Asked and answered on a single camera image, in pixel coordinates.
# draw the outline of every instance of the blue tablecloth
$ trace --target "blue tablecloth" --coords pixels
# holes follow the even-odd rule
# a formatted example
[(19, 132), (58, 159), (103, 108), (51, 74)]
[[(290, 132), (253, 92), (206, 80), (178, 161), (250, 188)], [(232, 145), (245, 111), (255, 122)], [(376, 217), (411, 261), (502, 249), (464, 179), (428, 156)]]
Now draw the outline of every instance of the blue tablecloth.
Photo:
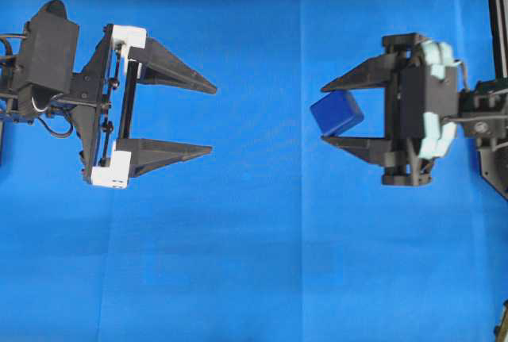
[[(0, 0), (0, 33), (48, 0)], [(211, 156), (86, 186), (79, 140), (8, 126), (0, 169), (1, 341), (489, 341), (508, 298), (506, 202), (461, 135), (432, 185), (320, 141), (319, 88), (383, 50), (449, 42), (492, 79), (487, 0), (64, 0), (75, 70), (107, 23), (137, 25), (219, 88), (140, 86), (133, 136)], [(381, 134), (380, 92), (356, 95)], [(117, 121), (121, 94), (115, 94)], [(65, 124), (55, 120), (54, 126)]]

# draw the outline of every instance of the blue fabric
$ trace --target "blue fabric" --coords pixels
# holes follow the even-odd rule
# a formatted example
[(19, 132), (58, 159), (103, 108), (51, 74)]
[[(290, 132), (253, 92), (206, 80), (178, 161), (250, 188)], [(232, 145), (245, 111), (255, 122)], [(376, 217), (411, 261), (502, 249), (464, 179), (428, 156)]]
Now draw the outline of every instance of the blue fabric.
[[(0, 33), (46, 1), (0, 0)], [(141, 86), (133, 136), (215, 149), (111, 191), (81, 181), (75, 137), (9, 126), (0, 340), (491, 340), (508, 220), (471, 144), (428, 187), (382, 187), (308, 110), (390, 33), (447, 41), (472, 83), (492, 78), (487, 0), (64, 1), (76, 70), (113, 22), (146, 27), (218, 86)], [(356, 98), (354, 132), (381, 133), (380, 92)]]

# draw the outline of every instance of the white bracket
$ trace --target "white bracket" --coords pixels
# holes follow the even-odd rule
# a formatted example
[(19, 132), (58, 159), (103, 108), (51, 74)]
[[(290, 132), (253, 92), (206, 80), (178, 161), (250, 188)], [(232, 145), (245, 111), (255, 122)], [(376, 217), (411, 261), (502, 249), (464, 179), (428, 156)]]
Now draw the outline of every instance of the white bracket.
[(92, 185), (125, 189), (129, 183), (131, 152), (117, 150), (117, 143), (113, 143), (110, 165), (108, 167), (92, 167)]
[[(439, 80), (446, 75), (446, 67), (458, 67), (460, 62), (453, 58), (453, 49), (447, 43), (426, 40), (421, 43), (425, 64), (430, 66), (430, 73)], [(457, 125), (449, 122), (441, 127), (439, 116), (433, 112), (423, 114), (425, 138), (421, 141), (419, 158), (432, 159), (443, 157), (450, 149), (456, 136)]]
[[(131, 47), (145, 48), (146, 47), (147, 31), (141, 27), (134, 26), (120, 26), (113, 25), (113, 33), (111, 41), (113, 47), (120, 47), (120, 56), (124, 60), (124, 75), (127, 74), (127, 67), (129, 64), (129, 51)], [(137, 77), (140, 77), (141, 64), (137, 72)]]

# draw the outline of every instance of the blue cube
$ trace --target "blue cube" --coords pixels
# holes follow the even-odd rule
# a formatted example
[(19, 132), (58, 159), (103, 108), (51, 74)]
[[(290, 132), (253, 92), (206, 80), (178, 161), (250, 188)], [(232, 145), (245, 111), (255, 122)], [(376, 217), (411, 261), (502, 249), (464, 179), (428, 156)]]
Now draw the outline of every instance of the blue cube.
[(335, 90), (310, 107), (323, 136), (338, 136), (364, 120), (353, 95)]

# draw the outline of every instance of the screw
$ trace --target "screw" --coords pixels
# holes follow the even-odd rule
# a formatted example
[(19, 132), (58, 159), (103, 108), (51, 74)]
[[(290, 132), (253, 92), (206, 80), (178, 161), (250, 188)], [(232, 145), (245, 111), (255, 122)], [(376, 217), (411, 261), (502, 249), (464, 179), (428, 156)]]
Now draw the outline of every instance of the screw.
[(111, 78), (109, 81), (109, 84), (110, 84), (111, 88), (113, 88), (114, 90), (116, 90), (118, 88), (118, 86), (120, 86), (120, 82), (115, 78)]
[(114, 131), (113, 122), (111, 122), (111, 121), (103, 122), (101, 125), (101, 128), (104, 133), (111, 133)]
[(111, 109), (111, 102), (103, 102), (101, 104), (101, 110), (103, 113), (107, 113)]
[(489, 131), (489, 125), (485, 121), (479, 121), (475, 124), (476, 133), (487, 133)]

